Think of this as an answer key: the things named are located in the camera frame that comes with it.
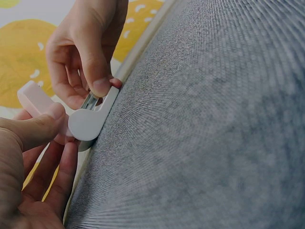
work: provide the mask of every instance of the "clip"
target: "clip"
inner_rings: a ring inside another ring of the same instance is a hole
[[[63,144],[66,137],[74,137],[81,141],[80,151],[90,148],[99,135],[118,93],[119,89],[112,86],[96,110],[94,109],[99,98],[89,93],[80,109],[70,116],[66,115],[65,123],[55,141]],[[17,96],[22,107],[32,117],[46,112],[54,103],[34,81],[29,81],[20,88]]]

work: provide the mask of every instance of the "patterned fabric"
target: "patterned fabric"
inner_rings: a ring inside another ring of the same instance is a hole
[[[177,1],[90,152],[67,228],[305,228],[304,86],[304,1]]]

